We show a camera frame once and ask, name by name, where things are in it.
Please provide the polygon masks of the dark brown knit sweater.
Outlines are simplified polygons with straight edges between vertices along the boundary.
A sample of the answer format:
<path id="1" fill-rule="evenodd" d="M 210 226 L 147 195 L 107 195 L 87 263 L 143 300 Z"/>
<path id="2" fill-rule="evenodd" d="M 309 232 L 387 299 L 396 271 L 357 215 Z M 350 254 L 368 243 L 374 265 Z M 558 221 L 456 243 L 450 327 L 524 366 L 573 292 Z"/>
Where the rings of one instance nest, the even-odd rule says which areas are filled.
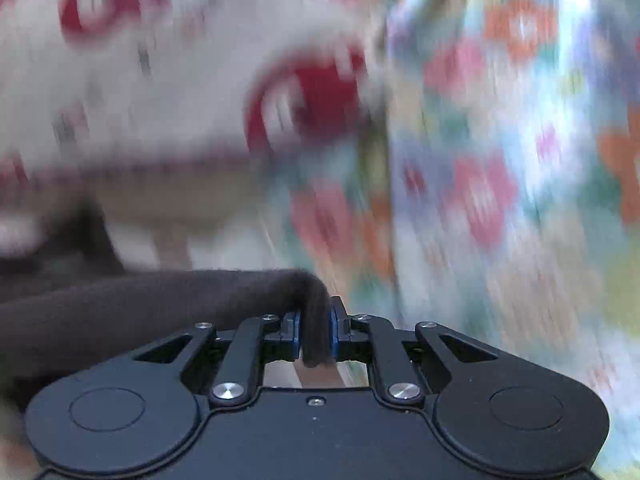
<path id="1" fill-rule="evenodd" d="M 303 360 L 331 359 L 330 296 L 303 270 L 129 272 L 102 214 L 1 218 L 1 396 L 18 405 L 55 379 L 197 322 L 232 330 L 300 311 Z"/>

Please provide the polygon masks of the colourful floral fabric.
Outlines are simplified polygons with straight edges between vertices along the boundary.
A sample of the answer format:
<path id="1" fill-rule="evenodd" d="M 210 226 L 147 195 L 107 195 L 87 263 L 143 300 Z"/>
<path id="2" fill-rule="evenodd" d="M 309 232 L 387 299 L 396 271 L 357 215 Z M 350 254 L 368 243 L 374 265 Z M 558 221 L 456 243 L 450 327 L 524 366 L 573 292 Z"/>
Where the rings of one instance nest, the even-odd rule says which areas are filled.
<path id="1" fill-rule="evenodd" d="M 639 0 L 340 0 L 388 100 L 285 170 L 270 231 L 354 311 L 584 382 L 597 472 L 639 474 Z"/>

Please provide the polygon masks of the white red bear quilt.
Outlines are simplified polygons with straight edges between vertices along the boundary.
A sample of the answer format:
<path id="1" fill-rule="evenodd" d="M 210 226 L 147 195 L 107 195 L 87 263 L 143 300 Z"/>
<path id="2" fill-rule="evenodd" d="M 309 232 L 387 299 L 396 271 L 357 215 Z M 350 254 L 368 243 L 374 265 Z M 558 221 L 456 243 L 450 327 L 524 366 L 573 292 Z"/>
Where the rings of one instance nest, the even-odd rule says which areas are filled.
<path id="1" fill-rule="evenodd" d="M 1 0 L 8 188 L 321 143 L 383 92 L 347 2 Z"/>

